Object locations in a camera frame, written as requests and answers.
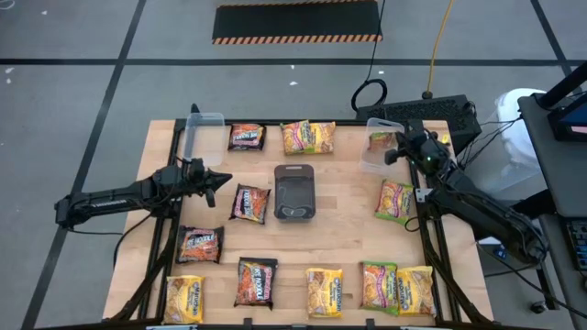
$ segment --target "wooden table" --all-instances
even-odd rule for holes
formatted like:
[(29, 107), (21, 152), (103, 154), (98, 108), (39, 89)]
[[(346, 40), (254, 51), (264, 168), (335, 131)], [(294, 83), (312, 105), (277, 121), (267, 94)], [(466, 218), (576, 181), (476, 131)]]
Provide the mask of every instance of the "wooden table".
[[(151, 175), (166, 165), (172, 140), (173, 121), (152, 121), (138, 170), (138, 178)], [(448, 134), (446, 122), (429, 121), (425, 127)], [(184, 199), (181, 223), (189, 226), (226, 229), (221, 263), (173, 265), (172, 275), (205, 276), (204, 320), (207, 324), (242, 324), (251, 317), (254, 324), (290, 325), (364, 325), (373, 318), (377, 325), (432, 325), (430, 316), (393, 317), (386, 313), (361, 310), (361, 260), (393, 261), (398, 267), (424, 265), (418, 233), (409, 233), (402, 225), (375, 218), (382, 177), (363, 173), (359, 155), (364, 126), (337, 126), (335, 152), (325, 155), (283, 154), (281, 130), (268, 126), (262, 152), (227, 152), (215, 171), (233, 174), (233, 179), (216, 193), (216, 208), (208, 208), (205, 199)], [(280, 164), (310, 164), (316, 176), (316, 216), (309, 224), (281, 224), (273, 216), (274, 198), (268, 205), (266, 225), (244, 220), (228, 221), (238, 183), (272, 188), (273, 170)], [(405, 159), (393, 165), (390, 175), (396, 182), (410, 183)], [(126, 229), (146, 215), (128, 214)], [(118, 253), (118, 262), (110, 285), (104, 317), (115, 314), (145, 276), (154, 229), (148, 221), (127, 236)], [(481, 264), (471, 227), (454, 216), (444, 216), (452, 271), (456, 282), (482, 314), (493, 319)], [(275, 258), (279, 260), (274, 282), (274, 308), (233, 307), (238, 283), (238, 258)], [(343, 269), (343, 317), (307, 319), (305, 269), (323, 267)], [(437, 278), (443, 315), (450, 319), (446, 287)], [(156, 280), (150, 299), (154, 315), (160, 281)]]

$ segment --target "gray floor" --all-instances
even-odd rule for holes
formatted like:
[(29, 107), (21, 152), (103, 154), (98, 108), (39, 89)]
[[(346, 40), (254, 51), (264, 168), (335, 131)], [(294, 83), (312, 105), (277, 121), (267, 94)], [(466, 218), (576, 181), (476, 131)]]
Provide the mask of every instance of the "gray floor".
[[(138, 0), (16, 0), (0, 10), (4, 59), (113, 59)], [(370, 44), (213, 46), (214, 9), (229, 1), (147, 0), (130, 59), (367, 59)], [(539, 0), (568, 60), (587, 59), (582, 0)], [(429, 58), (448, 0), (388, 0), (378, 59)], [(451, 60), (556, 60), (530, 0), (457, 1), (438, 50)], [(517, 87), (548, 89), (559, 65), (436, 67), (435, 96), (466, 94), (482, 122), (493, 100)], [(114, 67), (0, 65), (0, 317), (21, 326), (56, 230), (52, 204), (68, 193), (80, 166)], [(152, 119), (184, 117), (192, 102), (231, 118), (352, 118), (349, 99), (366, 66), (127, 66), (117, 84), (84, 189), (128, 184)], [(390, 87), (388, 102), (418, 99), (426, 66), (375, 66)], [(373, 88), (359, 99), (367, 105)], [(121, 231), (123, 214), (81, 230)], [(37, 326), (100, 320), (112, 275), (115, 237), (68, 235)], [(500, 271), (482, 258), (487, 273)], [(534, 273), (524, 273), (536, 280)], [(496, 320), (509, 325), (570, 328), (568, 314), (527, 310), (539, 294), (514, 275), (487, 280)]]

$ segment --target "caution stripe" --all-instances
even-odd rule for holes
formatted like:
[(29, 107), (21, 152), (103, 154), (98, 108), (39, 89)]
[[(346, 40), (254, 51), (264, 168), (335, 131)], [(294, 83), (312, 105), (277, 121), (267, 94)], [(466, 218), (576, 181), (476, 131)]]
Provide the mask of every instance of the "caution stripe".
[(214, 45), (260, 45), (286, 43), (342, 43), (374, 42), (383, 40), (383, 35), (326, 35), (326, 36), (272, 36), (272, 37), (232, 37), (212, 39)]
[(337, 4), (337, 3), (353, 3), (353, 2), (371, 2), (376, 0), (319, 0), (319, 1), (303, 1), (299, 3), (289, 4), (231, 4), (231, 5), (219, 5), (220, 7), (228, 6), (298, 6), (298, 5), (320, 5), (320, 4)]

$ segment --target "floor tile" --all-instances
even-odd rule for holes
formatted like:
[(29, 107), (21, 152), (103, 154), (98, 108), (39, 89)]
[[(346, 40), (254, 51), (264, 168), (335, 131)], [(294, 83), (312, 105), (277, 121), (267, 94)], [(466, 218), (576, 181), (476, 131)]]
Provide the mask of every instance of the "floor tile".
[[(240, 3), (274, 3), (246, 0)], [(212, 45), (216, 7), (228, 0), (149, 0), (130, 58), (369, 58), (370, 43)], [(428, 59), (448, 0), (388, 0), (378, 58)], [(527, 1), (457, 2), (438, 49), (440, 59), (554, 59)]]
[(118, 57), (137, 0), (18, 1), (0, 10), (0, 58)]
[(72, 188), (113, 68), (9, 69), (0, 67), (0, 317), (16, 329), (57, 230), (53, 204)]
[(587, 3), (581, 0), (539, 0), (568, 60), (587, 60)]

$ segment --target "table frame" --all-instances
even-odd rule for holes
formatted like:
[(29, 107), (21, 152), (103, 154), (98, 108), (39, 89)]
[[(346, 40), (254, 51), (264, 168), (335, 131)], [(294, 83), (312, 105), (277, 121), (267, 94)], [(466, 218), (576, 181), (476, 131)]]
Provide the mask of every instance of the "table frame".
[[(199, 112), (197, 107), (192, 107), (192, 112)], [(235, 123), (254, 123), (254, 124), (261, 124), (265, 126), (276, 126), (283, 122), (294, 122), (298, 119), (228, 119), (226, 120), (226, 125), (231, 125)], [(365, 126), (366, 121), (364, 120), (356, 120), (356, 119), (348, 119), (348, 120), (332, 120), (332, 119), (316, 119), (313, 120), (316, 122), (332, 122), (335, 121), (337, 126)], [(168, 165), (172, 165), (176, 162), (176, 155), (180, 147), (180, 139), (181, 134), (185, 128), (186, 119), (176, 119), (175, 125), (173, 127), (173, 136), (172, 136), (172, 143), (170, 145), (170, 153), (168, 157)], [(418, 177), (417, 169), (413, 164), (409, 164), (410, 166), (410, 176), (413, 185), (416, 188), (420, 187), (420, 180)], [(416, 208), (418, 211), (421, 210), (422, 204), (417, 203)], [(156, 326), (161, 324), (161, 320), (163, 319), (164, 309), (165, 309), (165, 290), (159, 291), (159, 297), (157, 299), (156, 305), (156, 315), (154, 318), (147, 318), (147, 313), (149, 310), (149, 301), (150, 301), (150, 287), (152, 283), (155, 281), (159, 273), (162, 271), (163, 276), (161, 276), (161, 288), (166, 286), (166, 277), (171, 274), (172, 271), (172, 264), (173, 264), (173, 251), (176, 243), (176, 235), (177, 230), (179, 229), (180, 225), (180, 215), (182, 211), (182, 200), (176, 200), (172, 204), (172, 209), (167, 214), (166, 217), (158, 217), (155, 224), (155, 229), (153, 231), (153, 238), (151, 241), (150, 247), (150, 254), (149, 260), (147, 264), (145, 280), (138, 286), (137, 291), (133, 294), (131, 300), (125, 304), (123, 310), (118, 313), (113, 320), (107, 320), (107, 322), (99, 323), (99, 324), (78, 324), (78, 325), (67, 325), (67, 326), (58, 326), (58, 327), (51, 327), (47, 329), (52, 330), (70, 330), (70, 329), (81, 329), (81, 330), (90, 330), (90, 329), (141, 329), (144, 330), (145, 328), (149, 329), (149, 326)], [(431, 240), (430, 240), (430, 232), (427, 227), (427, 220), (423, 217), (423, 212), (418, 212), (418, 223), (420, 225), (420, 235), (422, 239), (422, 249), (425, 251), (425, 259), (426, 264), (428, 266), (432, 266), (430, 260), (430, 254), (426, 252), (430, 252), (436, 255), (436, 251), (432, 248)], [(163, 249), (161, 253), (161, 238), (163, 234), (164, 223), (166, 219), (171, 220), (170, 226), (170, 234), (168, 240), (166, 242), (166, 248)], [(452, 269), (450, 266), (450, 259), (449, 259), (449, 251), (447, 247), (446, 236), (444, 233), (444, 228), (441, 221), (434, 222), (434, 228), (436, 232), (436, 239), (438, 242), (438, 251), (440, 253), (439, 262), (443, 271), (446, 275), (449, 275), (449, 279), (442, 277), (443, 280), (447, 283), (447, 296), (449, 299), (450, 305), (450, 313), (451, 313), (451, 320), (445, 320), (443, 318), (442, 313), (442, 304), (439, 298), (438, 286), (437, 281), (434, 281), (434, 285), (432, 288), (432, 294), (434, 298), (434, 304), (437, 308), (437, 316), (435, 318), (436, 325), (429, 326), (428, 328), (453, 328), (453, 329), (503, 329), (503, 330), (533, 330), (531, 328), (522, 328), (522, 327), (513, 327), (507, 325), (500, 325), (500, 324), (482, 324), (479, 321), (473, 320), (472, 323), (465, 323), (461, 321), (460, 317), (460, 308), (457, 296), (464, 298), (466, 302), (472, 306), (463, 293), (460, 290), (458, 284), (452, 279)], [(463, 310), (470, 308), (469, 306), (461, 306)], [(137, 319), (130, 320), (133, 313), (137, 310)], [(242, 324), (198, 324), (197, 327), (191, 327), (190, 325), (186, 325), (185, 328), (182, 330), (192, 330), (192, 329), (243, 329), (243, 330), (253, 330), (253, 329), (266, 329), (266, 330), (283, 330), (284, 328), (291, 328), (291, 329), (315, 329), (315, 330), (326, 330), (326, 329), (334, 329), (340, 328), (340, 326), (329, 326), (329, 325), (306, 325), (306, 324), (281, 324), (281, 325), (253, 325), (253, 320), (251, 318), (244, 318)], [(344, 326), (344, 329), (347, 330), (376, 330), (376, 329), (404, 329), (405, 326), (378, 326), (375, 324), (373, 319), (366, 319), (365, 325), (350, 325)]]

